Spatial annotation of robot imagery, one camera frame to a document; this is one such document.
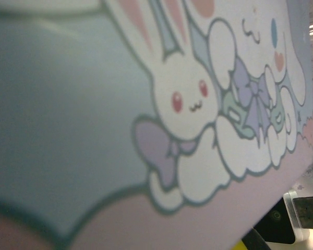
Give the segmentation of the pastel cartoon bunny mat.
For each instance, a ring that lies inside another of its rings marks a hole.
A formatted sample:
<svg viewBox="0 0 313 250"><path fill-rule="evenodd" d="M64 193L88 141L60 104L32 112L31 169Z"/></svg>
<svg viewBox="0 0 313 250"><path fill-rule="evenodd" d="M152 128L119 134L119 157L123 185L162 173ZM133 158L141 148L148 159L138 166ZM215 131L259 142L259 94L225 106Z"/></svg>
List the pastel cartoon bunny mat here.
<svg viewBox="0 0 313 250"><path fill-rule="evenodd" d="M309 0L0 0L0 250L231 250L313 157Z"/></svg>

